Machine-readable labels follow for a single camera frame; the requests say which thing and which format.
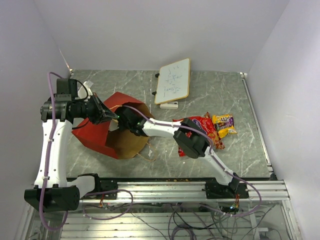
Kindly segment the red brown paper bag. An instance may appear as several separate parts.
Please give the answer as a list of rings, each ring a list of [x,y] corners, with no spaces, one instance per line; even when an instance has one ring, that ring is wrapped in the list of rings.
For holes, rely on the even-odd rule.
[[[129,95],[116,92],[104,101],[104,104],[115,112],[120,105],[131,106],[145,116],[152,118],[147,105]],[[136,156],[147,144],[147,136],[136,136],[130,130],[110,130],[110,122],[94,125],[87,120],[83,120],[80,125],[82,128],[72,130],[72,134],[87,148],[112,157],[124,160]]]

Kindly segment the red cookie snack bag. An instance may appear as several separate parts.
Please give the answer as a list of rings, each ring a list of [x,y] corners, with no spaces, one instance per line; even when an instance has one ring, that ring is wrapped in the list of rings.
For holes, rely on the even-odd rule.
[[[213,141],[215,149],[223,150],[225,148],[224,143],[219,137],[209,112],[206,112],[204,116],[190,116],[188,117],[197,127],[206,133],[208,137]]]

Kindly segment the yellow M&M's packet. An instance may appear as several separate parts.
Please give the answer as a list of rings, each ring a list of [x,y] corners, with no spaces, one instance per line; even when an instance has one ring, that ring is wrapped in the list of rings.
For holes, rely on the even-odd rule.
[[[221,139],[226,137],[227,135],[233,135],[233,134],[237,134],[237,131],[232,127],[226,127],[218,131],[218,135]]]
[[[234,124],[234,117],[232,114],[213,115],[212,122],[214,124]]]

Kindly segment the purple brown M&M's packet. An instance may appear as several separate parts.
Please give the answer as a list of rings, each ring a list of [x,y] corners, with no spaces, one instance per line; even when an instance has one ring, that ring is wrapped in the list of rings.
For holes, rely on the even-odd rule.
[[[214,126],[218,131],[224,129],[234,129],[234,118],[233,117],[222,117],[214,120]]]

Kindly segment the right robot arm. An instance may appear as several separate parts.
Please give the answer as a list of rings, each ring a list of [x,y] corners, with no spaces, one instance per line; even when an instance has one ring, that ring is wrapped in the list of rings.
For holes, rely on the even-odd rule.
[[[163,137],[174,139],[182,151],[192,159],[207,161],[213,171],[213,177],[220,185],[220,192],[226,198],[238,192],[240,178],[229,169],[215,153],[213,140],[192,120],[161,121],[147,117],[141,111],[129,105],[117,108],[118,126],[121,130],[128,129],[136,136]]]

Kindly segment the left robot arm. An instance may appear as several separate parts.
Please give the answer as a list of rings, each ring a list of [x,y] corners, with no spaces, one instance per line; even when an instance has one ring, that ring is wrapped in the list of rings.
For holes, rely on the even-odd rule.
[[[93,125],[118,119],[96,93],[78,96],[76,79],[59,78],[56,93],[40,108],[43,145],[34,187],[24,192],[24,200],[40,213],[74,211],[80,199],[102,193],[96,173],[86,173],[69,182],[66,177],[67,141],[74,119],[88,119]]]

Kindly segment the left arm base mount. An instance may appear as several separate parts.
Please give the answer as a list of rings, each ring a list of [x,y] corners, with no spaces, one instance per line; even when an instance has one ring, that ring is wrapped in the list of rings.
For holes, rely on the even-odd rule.
[[[109,192],[112,190],[117,190],[118,189],[118,183],[114,180],[101,180],[100,181],[100,191],[101,192]],[[104,194],[104,199],[106,200],[116,200],[117,199],[117,192],[110,192]]]

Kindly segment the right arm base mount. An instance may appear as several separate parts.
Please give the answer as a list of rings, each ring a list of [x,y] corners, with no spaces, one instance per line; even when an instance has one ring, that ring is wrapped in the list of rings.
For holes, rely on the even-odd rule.
[[[215,178],[207,181],[201,189],[206,194],[207,199],[248,199],[249,192],[245,183],[233,179],[229,185],[219,184]]]

